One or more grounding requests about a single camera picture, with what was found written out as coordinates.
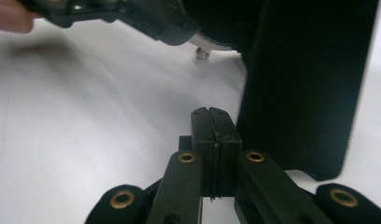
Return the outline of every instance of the metal bolt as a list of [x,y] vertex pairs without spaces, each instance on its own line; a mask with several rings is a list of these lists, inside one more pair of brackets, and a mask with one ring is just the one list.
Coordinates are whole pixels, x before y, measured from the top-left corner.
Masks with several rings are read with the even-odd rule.
[[196,57],[199,60],[206,60],[210,56],[210,51],[205,48],[197,48]]

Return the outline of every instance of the black robotic part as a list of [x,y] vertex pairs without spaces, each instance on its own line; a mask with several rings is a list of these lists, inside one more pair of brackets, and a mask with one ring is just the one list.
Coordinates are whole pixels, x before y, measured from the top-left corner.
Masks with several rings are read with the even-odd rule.
[[202,24],[200,33],[212,42],[241,50],[243,35],[255,33],[255,23],[261,13],[261,0],[213,1],[182,0],[186,13]]
[[377,3],[265,2],[237,123],[245,148],[316,180],[339,175]]
[[76,21],[116,20],[168,45],[187,42],[200,29],[177,1],[161,0],[21,0],[48,21],[69,28]]

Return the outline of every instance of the white background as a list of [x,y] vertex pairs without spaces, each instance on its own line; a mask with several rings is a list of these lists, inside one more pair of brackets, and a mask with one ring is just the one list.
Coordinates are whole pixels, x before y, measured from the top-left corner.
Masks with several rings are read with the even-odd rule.
[[[381,207],[381,9],[378,18],[346,164],[328,182]],[[0,32],[0,224],[83,223],[107,190],[162,177],[192,110],[214,106],[237,120],[240,56],[198,61],[194,51],[120,22]],[[310,191],[321,184],[289,174]],[[204,202],[204,223],[238,223],[232,199]]]

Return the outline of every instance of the brass grommet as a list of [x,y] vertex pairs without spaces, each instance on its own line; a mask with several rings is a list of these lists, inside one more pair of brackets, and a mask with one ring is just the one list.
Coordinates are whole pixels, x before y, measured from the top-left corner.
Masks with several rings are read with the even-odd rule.
[[[124,202],[118,200],[118,198],[122,195],[126,195],[128,197],[128,199]],[[114,196],[112,196],[109,202],[113,208],[121,209],[121,208],[130,206],[134,202],[134,200],[135,200],[135,196],[131,191],[120,190]]]
[[179,155],[178,160],[181,162],[193,162],[196,160],[196,157],[192,153],[186,152]]
[[[340,194],[344,195],[346,199],[338,197]],[[330,196],[334,201],[346,207],[355,207],[359,205],[357,198],[343,189],[331,189]]]
[[259,152],[248,152],[247,159],[249,161],[261,162],[265,160],[265,157]]

